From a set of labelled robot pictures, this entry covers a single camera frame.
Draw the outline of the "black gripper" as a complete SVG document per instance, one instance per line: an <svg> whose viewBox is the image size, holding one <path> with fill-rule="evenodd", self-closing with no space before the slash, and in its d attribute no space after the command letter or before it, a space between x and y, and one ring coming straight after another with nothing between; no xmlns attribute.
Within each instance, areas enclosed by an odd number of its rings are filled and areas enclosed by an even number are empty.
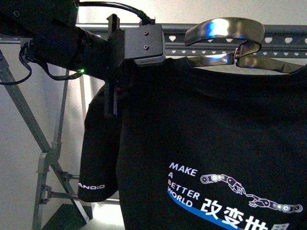
<svg viewBox="0 0 307 230"><path fill-rule="evenodd" d="M132 82L125 73L125 31L120 29L120 19L116 14L110 15L107 19L110 62L105 84L104 116L110 118L121 114L123 101L128 97Z"/></svg>

